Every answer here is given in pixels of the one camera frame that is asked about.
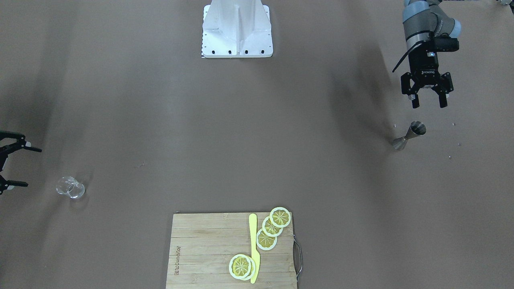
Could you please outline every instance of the cutting board handle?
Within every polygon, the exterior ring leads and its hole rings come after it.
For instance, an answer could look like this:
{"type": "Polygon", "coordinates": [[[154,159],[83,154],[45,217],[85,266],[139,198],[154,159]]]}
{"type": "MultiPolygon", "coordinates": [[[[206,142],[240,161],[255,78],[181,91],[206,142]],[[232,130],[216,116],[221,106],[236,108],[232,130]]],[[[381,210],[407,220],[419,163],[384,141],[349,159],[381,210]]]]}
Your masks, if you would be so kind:
{"type": "Polygon", "coordinates": [[[302,255],[302,247],[300,246],[300,244],[298,243],[298,241],[296,240],[296,235],[293,235],[293,264],[295,266],[295,272],[296,272],[296,281],[298,282],[299,279],[300,279],[300,273],[302,272],[302,269],[303,269],[303,255],[302,255]],[[295,262],[295,247],[298,249],[298,259],[300,261],[300,268],[297,269],[297,266],[296,266],[296,262],[295,262]]]}

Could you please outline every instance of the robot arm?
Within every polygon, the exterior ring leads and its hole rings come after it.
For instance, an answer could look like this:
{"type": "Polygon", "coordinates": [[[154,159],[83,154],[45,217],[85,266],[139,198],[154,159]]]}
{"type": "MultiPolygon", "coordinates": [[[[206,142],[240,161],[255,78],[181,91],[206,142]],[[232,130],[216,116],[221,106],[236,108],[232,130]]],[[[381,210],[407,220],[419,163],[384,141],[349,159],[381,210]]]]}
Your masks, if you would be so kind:
{"type": "Polygon", "coordinates": [[[403,30],[407,52],[393,72],[408,56],[411,72],[401,77],[401,93],[409,95],[413,108],[419,107],[417,93],[421,88],[435,91],[439,96],[440,107],[448,106],[447,94],[453,91],[450,73],[439,74],[437,53],[459,49],[457,37],[461,32],[461,24],[442,11],[439,7],[441,2],[442,0],[405,0],[403,30]]]}
{"type": "MultiPolygon", "coordinates": [[[[20,133],[6,132],[0,131],[0,140],[5,138],[15,139],[16,142],[12,144],[8,144],[6,146],[0,147],[0,172],[2,172],[5,168],[5,163],[7,162],[7,158],[9,154],[25,149],[34,152],[42,152],[41,149],[32,147],[32,144],[25,140],[25,135],[20,133]]],[[[15,186],[17,187],[27,187],[28,184],[26,182],[17,182],[15,180],[6,180],[0,175],[0,195],[4,192],[4,190],[11,190],[15,186]]]]}

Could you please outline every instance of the lemon slice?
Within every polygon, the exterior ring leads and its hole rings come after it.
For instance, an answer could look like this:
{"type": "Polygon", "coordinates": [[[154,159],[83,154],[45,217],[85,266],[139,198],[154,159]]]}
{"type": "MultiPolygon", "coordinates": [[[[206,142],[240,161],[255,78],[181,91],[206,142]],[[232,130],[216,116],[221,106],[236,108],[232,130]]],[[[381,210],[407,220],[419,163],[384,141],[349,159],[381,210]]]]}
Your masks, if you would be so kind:
{"type": "Polygon", "coordinates": [[[278,237],[270,237],[266,235],[262,229],[257,232],[257,247],[261,250],[268,251],[275,247],[278,237]]]}
{"type": "Polygon", "coordinates": [[[243,281],[247,281],[247,280],[250,280],[252,279],[253,275],[255,275],[255,270],[257,269],[257,265],[255,264],[255,261],[250,257],[250,263],[251,263],[251,272],[250,272],[250,275],[248,275],[246,278],[243,278],[241,280],[243,281]]]}
{"type": "Polygon", "coordinates": [[[270,237],[278,237],[282,234],[283,228],[279,228],[274,226],[269,220],[269,216],[267,216],[264,221],[262,221],[262,232],[270,237]]]}
{"type": "Polygon", "coordinates": [[[244,254],[235,255],[230,259],[228,271],[235,279],[246,278],[251,273],[251,258],[244,254]]]}
{"type": "Polygon", "coordinates": [[[291,223],[291,213],[283,207],[277,207],[269,213],[269,220],[275,227],[284,228],[291,223]]]}

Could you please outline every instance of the brown table surface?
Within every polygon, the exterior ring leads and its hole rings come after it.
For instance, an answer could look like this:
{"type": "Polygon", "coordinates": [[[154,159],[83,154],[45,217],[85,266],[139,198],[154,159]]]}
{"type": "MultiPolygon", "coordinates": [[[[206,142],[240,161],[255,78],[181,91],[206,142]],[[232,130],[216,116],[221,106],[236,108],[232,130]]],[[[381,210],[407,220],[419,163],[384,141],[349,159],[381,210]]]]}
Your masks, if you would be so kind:
{"type": "Polygon", "coordinates": [[[509,8],[442,3],[455,92],[413,110],[403,1],[266,0],[274,55],[245,60],[200,58],[209,3],[0,3],[0,129],[43,149],[2,172],[29,183],[0,196],[2,289],[164,288],[174,212],[275,206],[299,288],[512,288],[509,8]],[[393,151],[413,120],[426,135],[393,151]]]}

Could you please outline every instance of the wooden cutting board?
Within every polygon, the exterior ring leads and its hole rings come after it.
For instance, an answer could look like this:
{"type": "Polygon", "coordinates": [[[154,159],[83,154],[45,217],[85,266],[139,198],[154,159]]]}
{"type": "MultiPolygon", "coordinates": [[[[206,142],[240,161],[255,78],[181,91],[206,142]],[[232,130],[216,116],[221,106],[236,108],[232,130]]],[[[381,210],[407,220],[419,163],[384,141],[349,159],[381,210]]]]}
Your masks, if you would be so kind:
{"type": "MultiPolygon", "coordinates": [[[[284,228],[275,248],[261,253],[255,284],[232,278],[228,263],[236,254],[250,256],[251,213],[173,215],[167,289],[297,289],[293,262],[293,222],[284,228]]],[[[258,230],[269,212],[256,213],[258,230]]]]}

